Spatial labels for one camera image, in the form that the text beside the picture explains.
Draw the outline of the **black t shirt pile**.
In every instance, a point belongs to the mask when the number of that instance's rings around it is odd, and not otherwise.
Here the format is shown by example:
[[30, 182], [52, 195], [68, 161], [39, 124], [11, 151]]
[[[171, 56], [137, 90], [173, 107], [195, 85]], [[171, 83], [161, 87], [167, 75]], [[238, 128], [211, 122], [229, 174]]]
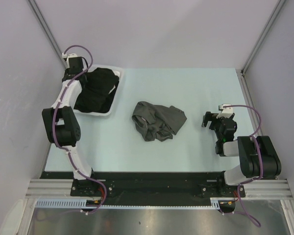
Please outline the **black t shirt pile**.
[[96, 68], [92, 72], [86, 73], [87, 82], [79, 94], [74, 109], [82, 113], [107, 113], [112, 105], [116, 89], [110, 91], [109, 76], [113, 75], [108, 68]]

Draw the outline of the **white t shirt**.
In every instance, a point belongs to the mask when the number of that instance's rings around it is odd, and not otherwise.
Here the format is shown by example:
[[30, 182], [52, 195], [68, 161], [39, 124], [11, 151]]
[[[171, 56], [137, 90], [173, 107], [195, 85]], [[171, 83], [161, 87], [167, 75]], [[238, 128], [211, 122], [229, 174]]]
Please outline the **white t shirt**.
[[109, 76], [109, 83], [110, 83], [110, 91], [108, 94], [111, 94], [113, 90], [116, 89], [116, 85], [120, 80], [120, 72], [116, 70], [112, 70], [113, 75]]

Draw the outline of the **white plastic laundry bin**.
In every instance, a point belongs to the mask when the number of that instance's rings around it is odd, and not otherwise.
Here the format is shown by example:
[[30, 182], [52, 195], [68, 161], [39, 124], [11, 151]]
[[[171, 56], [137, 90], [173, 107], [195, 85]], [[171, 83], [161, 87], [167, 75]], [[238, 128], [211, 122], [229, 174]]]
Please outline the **white plastic laundry bin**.
[[125, 82], [125, 70], [123, 68], [120, 68], [120, 67], [115, 67], [115, 66], [108, 66], [108, 65], [92, 65], [91, 68], [89, 69], [88, 72], [92, 72], [94, 71], [96, 68], [108, 68], [108, 69], [111, 69], [111, 70], [115, 70], [115, 71], [119, 71], [120, 72], [120, 80], [119, 80], [119, 84], [118, 84], [118, 87], [116, 89], [116, 93], [115, 93], [115, 96], [114, 96], [114, 99], [113, 99], [113, 102], [112, 102], [112, 105], [110, 107], [110, 110], [107, 112], [107, 113], [82, 113], [78, 110], [73, 110], [76, 114], [81, 114], [81, 115], [89, 115], [89, 116], [97, 116], [97, 117], [107, 117], [109, 116], [110, 114], [113, 113], [113, 111], [116, 109], [116, 106], [119, 102], [119, 99], [120, 99], [120, 95], [122, 93], [122, 88], [123, 88], [123, 84]]

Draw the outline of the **dark grey t shirt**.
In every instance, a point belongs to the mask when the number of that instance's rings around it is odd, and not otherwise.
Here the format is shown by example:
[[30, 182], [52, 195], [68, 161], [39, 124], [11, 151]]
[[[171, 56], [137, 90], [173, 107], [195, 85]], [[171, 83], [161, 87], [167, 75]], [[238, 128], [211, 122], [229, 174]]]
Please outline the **dark grey t shirt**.
[[145, 101], [136, 104], [131, 118], [136, 130], [147, 142], [173, 139], [187, 121], [184, 111], [174, 106], [154, 105]]

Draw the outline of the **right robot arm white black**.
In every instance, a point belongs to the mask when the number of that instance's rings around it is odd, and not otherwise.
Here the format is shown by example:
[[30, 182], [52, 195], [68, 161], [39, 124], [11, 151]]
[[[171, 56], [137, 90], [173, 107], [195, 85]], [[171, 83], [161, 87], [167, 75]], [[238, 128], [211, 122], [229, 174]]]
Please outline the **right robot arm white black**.
[[234, 186], [264, 178], [276, 177], [282, 166], [275, 148], [268, 136], [238, 136], [234, 113], [206, 112], [201, 126], [214, 131], [217, 137], [215, 152], [221, 157], [238, 157], [239, 164], [223, 173], [223, 180], [217, 182], [216, 190], [221, 196], [228, 196]]

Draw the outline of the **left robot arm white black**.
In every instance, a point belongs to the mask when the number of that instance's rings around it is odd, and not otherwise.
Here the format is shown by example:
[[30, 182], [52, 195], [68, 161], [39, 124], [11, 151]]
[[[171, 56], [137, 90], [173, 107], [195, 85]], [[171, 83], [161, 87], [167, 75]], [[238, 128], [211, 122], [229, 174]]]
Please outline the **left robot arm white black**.
[[98, 183], [90, 179], [92, 168], [77, 148], [81, 129], [74, 114], [75, 103], [87, 81], [84, 65], [88, 64], [75, 53], [63, 54], [63, 57], [67, 68], [62, 78], [60, 94], [50, 108], [42, 110], [42, 118], [49, 142], [62, 150], [69, 159], [75, 188], [81, 186], [84, 193], [92, 196], [98, 191]]

